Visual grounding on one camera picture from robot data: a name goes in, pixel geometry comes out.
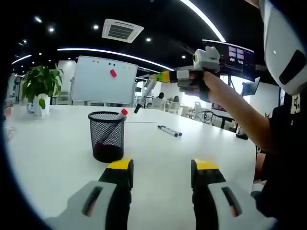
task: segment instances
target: office room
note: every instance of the office room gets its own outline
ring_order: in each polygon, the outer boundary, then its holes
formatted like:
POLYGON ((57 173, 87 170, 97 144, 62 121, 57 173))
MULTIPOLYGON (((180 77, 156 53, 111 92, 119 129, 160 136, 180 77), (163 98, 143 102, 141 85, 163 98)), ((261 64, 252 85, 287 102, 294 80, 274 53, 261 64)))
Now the office room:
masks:
POLYGON ((284 197, 298 197, 284 181, 296 177, 284 169, 304 143, 307 94, 294 1, 14 7, 1 84, 5 219, 56 230, 293 224, 284 197))

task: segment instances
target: person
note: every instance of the person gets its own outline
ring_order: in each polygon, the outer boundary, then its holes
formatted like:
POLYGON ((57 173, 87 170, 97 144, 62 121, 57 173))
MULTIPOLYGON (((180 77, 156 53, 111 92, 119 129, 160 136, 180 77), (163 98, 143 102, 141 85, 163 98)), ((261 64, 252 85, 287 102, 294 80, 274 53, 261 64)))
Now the person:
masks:
MULTIPOLYGON (((267 182, 263 190, 254 197, 257 209, 267 217, 275 217, 281 228, 297 229, 293 224, 304 220, 299 215, 300 212, 305 212, 304 208, 298 206, 303 206, 306 200, 305 195, 300 195, 300 190, 303 189, 301 186, 305 182, 303 169, 306 167, 303 164, 306 153, 304 133, 307 128, 306 38, 305 33, 294 30, 298 27, 290 26, 289 22, 297 22, 296 18, 290 21, 285 14, 279 14, 279 10, 290 12, 292 9, 291 12, 299 16, 293 10, 298 7, 299 1, 296 1, 297 4, 288 2, 288 5, 283 5, 284 1, 280 1, 279 7, 268 0, 246 1, 260 7, 265 23, 266 64, 277 84, 290 94, 290 99, 275 108, 272 117, 267 118, 215 75, 204 72, 203 81, 209 88, 210 101, 220 104, 239 123, 248 137, 266 151, 263 164, 266 163, 267 156, 272 156, 272 163, 267 166, 267 182), (278 56, 271 56, 271 53, 277 52, 278 56)), ((199 96, 199 89, 191 86, 185 93, 199 96)))
POLYGON ((159 96, 157 96, 157 98, 163 99, 164 98, 164 93, 163 92, 159 93, 159 96))
POLYGON ((173 102, 180 102, 179 97, 175 96, 173 102))

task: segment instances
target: mesh pencil holder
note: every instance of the mesh pencil holder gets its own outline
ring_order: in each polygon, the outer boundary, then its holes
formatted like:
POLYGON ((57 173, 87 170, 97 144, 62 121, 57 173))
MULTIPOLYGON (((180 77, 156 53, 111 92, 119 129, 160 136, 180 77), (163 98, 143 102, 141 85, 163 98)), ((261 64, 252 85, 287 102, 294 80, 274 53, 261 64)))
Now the mesh pencil holder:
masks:
POLYGON ((118 113, 93 112, 88 115, 91 127, 93 156, 110 163, 124 155, 124 126, 126 118, 114 120, 118 113))

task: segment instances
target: white table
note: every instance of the white table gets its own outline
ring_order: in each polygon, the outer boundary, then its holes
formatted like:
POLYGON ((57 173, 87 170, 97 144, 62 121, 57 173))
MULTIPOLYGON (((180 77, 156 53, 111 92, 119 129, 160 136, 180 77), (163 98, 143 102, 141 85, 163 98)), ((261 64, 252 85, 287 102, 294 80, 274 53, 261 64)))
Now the white table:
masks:
MULTIPOLYGON (((15 106, 8 125, 16 133, 9 159, 25 197, 42 218, 57 216, 68 198, 90 180, 98 180, 106 163, 92 156, 87 115, 117 107, 52 105, 45 118, 15 106)), ((195 229, 190 185, 192 158, 211 159, 225 179, 251 190, 255 145, 211 125, 154 109, 128 108, 124 157, 134 159, 134 188, 128 228, 195 229), (157 125, 181 131, 176 138, 157 125)))

